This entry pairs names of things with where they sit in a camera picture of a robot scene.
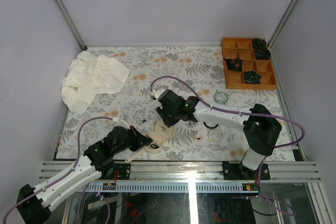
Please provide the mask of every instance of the floral tablecloth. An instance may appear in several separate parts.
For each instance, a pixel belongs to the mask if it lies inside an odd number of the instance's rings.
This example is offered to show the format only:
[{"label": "floral tablecloth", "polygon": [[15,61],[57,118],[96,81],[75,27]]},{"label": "floral tablecloth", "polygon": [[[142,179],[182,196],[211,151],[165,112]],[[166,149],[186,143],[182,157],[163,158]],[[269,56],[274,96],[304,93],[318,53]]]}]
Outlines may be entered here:
[{"label": "floral tablecloth", "polygon": [[[141,133],[154,131],[160,119],[155,111],[157,101],[150,99],[149,85],[156,77],[173,75],[185,80],[197,93],[213,104],[252,108],[261,103],[272,114],[281,115],[275,91],[228,90],[225,88],[222,51],[220,47],[91,47],[95,55],[115,57],[131,72],[118,94],[97,95],[83,115],[69,112],[57,147],[56,159],[76,158],[77,133],[86,120],[96,116],[127,116],[128,124]],[[172,79],[160,80],[155,89],[169,88],[178,95],[192,95],[188,88]],[[289,142],[283,127],[277,144]],[[81,151],[103,139],[113,128],[109,120],[95,120],[87,124],[81,134]],[[179,161],[239,161],[248,148],[243,133],[224,125],[214,130],[202,123],[180,121],[175,136],[157,154],[145,154],[140,159]],[[130,150],[115,156],[125,159]],[[268,160],[294,161],[291,148],[276,149]]]}]

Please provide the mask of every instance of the gray wall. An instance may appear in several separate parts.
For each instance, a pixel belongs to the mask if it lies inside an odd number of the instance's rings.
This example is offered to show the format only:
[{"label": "gray wall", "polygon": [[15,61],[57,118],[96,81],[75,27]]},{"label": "gray wall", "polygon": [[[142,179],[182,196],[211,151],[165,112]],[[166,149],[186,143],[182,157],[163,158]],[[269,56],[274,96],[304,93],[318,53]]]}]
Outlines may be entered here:
[{"label": "gray wall", "polygon": [[336,215],[335,17],[335,0],[300,0],[272,53],[293,116],[307,130],[304,152],[317,162]]},{"label": "gray wall", "polygon": [[63,0],[87,45],[270,38],[290,0]]},{"label": "gray wall", "polygon": [[[36,184],[64,104],[60,83],[79,48],[53,0],[0,0],[0,217]],[[8,224],[21,223],[15,210]]]}]

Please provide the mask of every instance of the fern pattern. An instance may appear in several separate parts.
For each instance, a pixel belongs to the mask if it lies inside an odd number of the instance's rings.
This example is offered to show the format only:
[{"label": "fern pattern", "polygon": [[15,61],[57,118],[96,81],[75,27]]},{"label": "fern pattern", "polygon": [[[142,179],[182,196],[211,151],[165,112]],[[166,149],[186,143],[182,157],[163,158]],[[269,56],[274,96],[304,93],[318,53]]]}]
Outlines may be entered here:
[{"label": "fern pattern", "polygon": [[[225,89],[220,47],[92,47],[88,50],[97,56],[115,57],[131,72],[119,93],[99,94],[82,115],[68,114],[55,154],[59,159],[76,158],[78,130],[83,122],[96,116],[123,117],[143,135],[154,131],[156,122],[160,120],[155,108],[160,104],[150,99],[149,86],[159,76],[172,75],[186,81],[213,105],[249,109],[260,103],[271,113],[281,114],[275,91]],[[184,98],[192,95],[187,87],[172,79],[159,80],[154,89],[171,89]],[[81,151],[102,140],[115,125],[115,122],[105,119],[86,124],[80,136]],[[164,143],[159,153],[145,153],[139,159],[239,161],[248,148],[243,133],[223,125],[210,130],[202,123],[179,121],[174,127],[175,135]],[[288,142],[283,124],[277,144]],[[126,150],[114,158],[125,159],[133,154]],[[290,148],[279,148],[268,160],[292,161],[294,158]]]}]

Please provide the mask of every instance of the glass panel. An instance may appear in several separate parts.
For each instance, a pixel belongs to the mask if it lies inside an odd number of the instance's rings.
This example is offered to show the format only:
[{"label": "glass panel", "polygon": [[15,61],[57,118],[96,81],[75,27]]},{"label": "glass panel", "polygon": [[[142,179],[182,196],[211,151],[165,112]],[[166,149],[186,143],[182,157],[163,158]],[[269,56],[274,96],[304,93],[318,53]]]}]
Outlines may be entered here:
[{"label": "glass panel", "polygon": [[[101,193],[108,200],[111,209],[108,223],[318,223],[305,184],[263,185],[269,197],[286,202],[297,212],[294,217],[279,213],[262,198],[245,199],[241,198],[242,194],[197,193],[194,183],[188,183],[188,188],[189,192],[185,193]],[[72,196],[68,222],[62,223],[78,223],[77,206],[80,196],[81,193]],[[285,212],[291,212],[283,203],[274,201],[274,204]],[[104,224],[107,217],[105,201],[100,200],[97,193],[86,193],[81,207],[81,223]]]}]

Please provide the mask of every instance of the gray leaf pattern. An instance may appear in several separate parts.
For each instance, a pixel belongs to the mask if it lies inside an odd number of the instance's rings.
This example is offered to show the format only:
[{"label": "gray leaf pattern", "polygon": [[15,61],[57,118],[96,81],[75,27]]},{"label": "gray leaf pattern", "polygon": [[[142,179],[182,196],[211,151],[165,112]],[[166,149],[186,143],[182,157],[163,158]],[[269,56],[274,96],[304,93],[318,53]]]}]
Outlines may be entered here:
[{"label": "gray leaf pattern", "polygon": [[[176,76],[191,85],[203,99],[213,103],[240,108],[252,108],[255,103],[265,105],[271,113],[281,115],[275,91],[227,90],[225,88],[222,50],[220,47],[91,47],[89,52],[115,57],[131,72],[118,94],[99,94],[82,115],[69,112],[62,131],[56,158],[77,156],[77,133],[88,119],[96,116],[124,117],[143,134],[154,131],[160,119],[155,108],[160,104],[150,98],[150,83],[163,75]],[[171,89],[187,98],[192,93],[176,80],[163,79],[154,88]],[[289,142],[283,122],[277,144]],[[110,120],[94,120],[85,125],[81,134],[81,151],[103,139],[115,126]],[[248,148],[242,132],[224,125],[215,130],[202,123],[180,121],[175,125],[174,137],[157,154],[144,154],[139,159],[223,161],[241,160]],[[132,155],[130,150],[115,159]],[[275,149],[268,160],[293,161],[289,148]]]}]

